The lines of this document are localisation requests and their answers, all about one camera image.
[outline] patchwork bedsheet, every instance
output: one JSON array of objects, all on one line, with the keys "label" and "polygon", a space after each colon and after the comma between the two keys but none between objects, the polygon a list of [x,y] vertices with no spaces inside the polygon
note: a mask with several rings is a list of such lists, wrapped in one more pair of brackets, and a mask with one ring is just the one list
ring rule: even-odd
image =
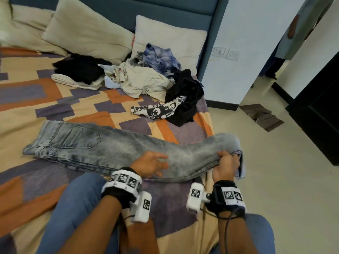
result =
[{"label": "patchwork bedsheet", "polygon": [[[190,144],[214,134],[205,100],[197,105],[194,122],[177,127],[163,119],[139,117],[135,105],[154,105],[142,95],[134,99],[121,89],[91,91],[55,83],[53,54],[0,47],[0,249],[2,253],[35,253],[44,228],[64,188],[81,175],[60,164],[23,156],[46,119],[97,123],[177,144]],[[208,172],[197,179],[211,191]],[[144,183],[152,195],[150,217],[161,254],[208,253],[218,240],[217,220],[186,210],[192,181]],[[126,222],[133,231],[134,224]]]}]

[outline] black door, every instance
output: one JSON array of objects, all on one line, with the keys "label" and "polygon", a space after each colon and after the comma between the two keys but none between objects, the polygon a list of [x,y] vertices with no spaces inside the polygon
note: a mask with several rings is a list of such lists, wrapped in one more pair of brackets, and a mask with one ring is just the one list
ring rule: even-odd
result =
[{"label": "black door", "polygon": [[286,110],[328,160],[339,165],[339,53]]}]

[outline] blue upholstered headboard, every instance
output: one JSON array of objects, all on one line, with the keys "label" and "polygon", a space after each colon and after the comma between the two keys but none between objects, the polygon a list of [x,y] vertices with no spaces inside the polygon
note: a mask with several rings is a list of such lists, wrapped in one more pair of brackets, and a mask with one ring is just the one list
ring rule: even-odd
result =
[{"label": "blue upholstered headboard", "polygon": [[[55,10],[58,0],[9,0],[42,9]],[[217,36],[228,0],[80,0],[115,24],[135,32],[137,15],[176,27],[208,32],[198,64],[201,80]]]}]

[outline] wristband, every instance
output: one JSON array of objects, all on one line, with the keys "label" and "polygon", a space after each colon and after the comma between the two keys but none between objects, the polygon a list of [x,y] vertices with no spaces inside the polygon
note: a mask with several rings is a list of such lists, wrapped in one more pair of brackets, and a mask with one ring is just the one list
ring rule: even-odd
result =
[{"label": "wristband", "polygon": [[235,213],[236,216],[242,216],[245,213],[246,205],[242,199],[240,190],[233,181],[220,180],[213,186],[210,195],[210,203],[205,204],[206,208],[215,213],[216,216],[223,211],[233,211],[240,209]]},{"label": "wristband", "polygon": [[136,201],[141,184],[141,177],[132,168],[123,167],[112,173],[110,180],[102,187],[101,196],[116,197],[122,209],[126,209],[129,208],[129,202]]}]

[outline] person's foot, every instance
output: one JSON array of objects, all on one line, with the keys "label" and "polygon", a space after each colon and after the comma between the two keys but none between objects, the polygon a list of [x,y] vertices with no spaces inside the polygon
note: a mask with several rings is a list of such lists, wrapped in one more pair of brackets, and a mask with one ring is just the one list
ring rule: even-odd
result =
[{"label": "person's foot", "polygon": [[275,76],[275,74],[273,74],[273,75],[267,74],[265,76],[267,76],[268,78],[272,78],[274,80],[277,80],[277,77]]}]

